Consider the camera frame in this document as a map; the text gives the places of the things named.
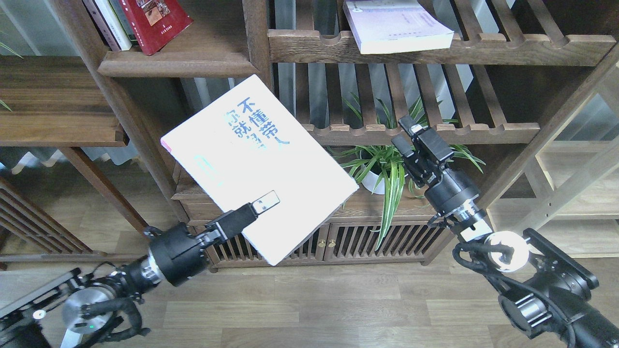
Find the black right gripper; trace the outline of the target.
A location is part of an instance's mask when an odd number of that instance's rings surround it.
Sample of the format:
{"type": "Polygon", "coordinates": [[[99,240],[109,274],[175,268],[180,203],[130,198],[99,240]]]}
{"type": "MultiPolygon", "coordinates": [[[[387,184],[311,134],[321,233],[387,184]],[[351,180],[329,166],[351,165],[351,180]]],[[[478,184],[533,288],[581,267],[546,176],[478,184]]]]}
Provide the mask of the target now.
{"type": "Polygon", "coordinates": [[[391,139],[393,146],[413,182],[427,186],[424,196],[436,211],[427,225],[452,232],[486,232],[486,212],[474,203],[480,191],[465,172],[449,167],[447,161],[455,154],[449,145],[434,129],[424,129],[410,115],[398,119],[398,124],[412,143],[399,134],[391,139]]]}

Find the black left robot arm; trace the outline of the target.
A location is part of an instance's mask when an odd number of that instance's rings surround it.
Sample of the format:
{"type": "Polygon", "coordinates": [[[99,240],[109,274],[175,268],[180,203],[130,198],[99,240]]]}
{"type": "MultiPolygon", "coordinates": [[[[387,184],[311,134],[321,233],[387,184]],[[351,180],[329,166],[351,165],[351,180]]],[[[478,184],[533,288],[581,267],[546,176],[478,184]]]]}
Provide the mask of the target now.
{"type": "Polygon", "coordinates": [[[58,306],[66,329],[88,336],[85,342],[75,344],[77,348],[147,335],[150,329],[142,325],[137,308],[144,302],[143,295],[164,280],[177,287],[204,271],[209,246],[239,235],[279,201],[274,191],[268,192],[210,221],[199,235],[190,234],[185,223],[165,232],[148,226],[145,234],[151,241],[147,255],[99,278],[93,273],[81,275],[75,268],[2,308],[1,346],[48,348],[40,321],[58,306]]]}

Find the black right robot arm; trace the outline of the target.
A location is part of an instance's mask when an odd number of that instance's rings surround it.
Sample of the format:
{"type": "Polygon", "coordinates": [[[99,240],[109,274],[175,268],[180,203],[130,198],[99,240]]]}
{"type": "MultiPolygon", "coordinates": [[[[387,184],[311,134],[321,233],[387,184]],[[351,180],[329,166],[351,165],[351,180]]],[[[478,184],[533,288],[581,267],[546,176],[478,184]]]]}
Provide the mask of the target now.
{"type": "Polygon", "coordinates": [[[498,292],[512,326],[529,339],[553,332],[569,348],[616,348],[617,326],[589,303],[597,277],[534,229],[493,231],[474,203],[476,185],[449,167],[454,152],[443,138],[410,116],[398,123],[404,134],[393,145],[413,182],[427,187],[425,198],[436,211],[428,224],[458,237],[453,257],[498,292]]]}

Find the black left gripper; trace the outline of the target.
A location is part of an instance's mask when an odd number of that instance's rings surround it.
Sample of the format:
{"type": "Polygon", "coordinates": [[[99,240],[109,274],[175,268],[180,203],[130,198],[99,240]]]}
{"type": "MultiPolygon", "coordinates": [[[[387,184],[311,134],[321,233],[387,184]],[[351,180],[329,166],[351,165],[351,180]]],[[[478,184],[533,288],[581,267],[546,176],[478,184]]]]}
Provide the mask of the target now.
{"type": "Polygon", "coordinates": [[[154,287],[167,280],[175,287],[180,286],[192,276],[204,271],[208,259],[204,251],[212,245],[223,244],[239,235],[248,225],[262,214],[280,203],[275,191],[242,207],[225,212],[205,225],[199,235],[192,235],[185,223],[162,232],[148,226],[145,234],[151,239],[148,255],[143,260],[143,278],[154,287]]]}

